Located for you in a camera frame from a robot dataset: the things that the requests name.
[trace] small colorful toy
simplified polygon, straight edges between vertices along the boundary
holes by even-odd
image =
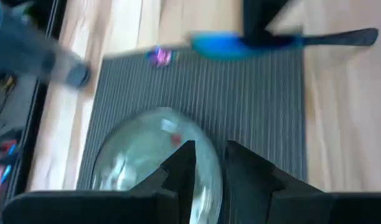
[[[146,58],[156,67],[165,67],[170,64],[174,52],[168,49],[162,49],[159,46],[155,50],[146,53]]]

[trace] blue object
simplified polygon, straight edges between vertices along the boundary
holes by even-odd
[[[11,146],[11,148],[9,149],[9,151],[8,151],[8,155],[11,155],[11,154],[15,151],[15,148],[16,148],[16,145],[13,144],[13,145]]]
[[[237,59],[260,55],[267,51],[286,47],[303,46],[303,38],[295,36],[295,41],[281,47],[249,47],[239,35],[233,32],[204,32],[190,38],[192,48],[199,54],[214,59]]]
[[[4,181],[6,180],[6,177],[9,175],[10,171],[11,171],[11,165],[8,165],[4,171],[4,174],[2,175],[1,183],[4,183]]]
[[[8,155],[12,155],[12,153],[15,151],[15,148],[16,148],[16,145],[13,144],[11,146],[11,148],[9,149],[8,151]],[[11,165],[8,165],[6,168],[5,168],[5,171],[2,175],[2,178],[1,178],[1,184],[4,183],[4,181],[6,180],[7,176],[9,175],[10,171],[11,171],[12,167]]]

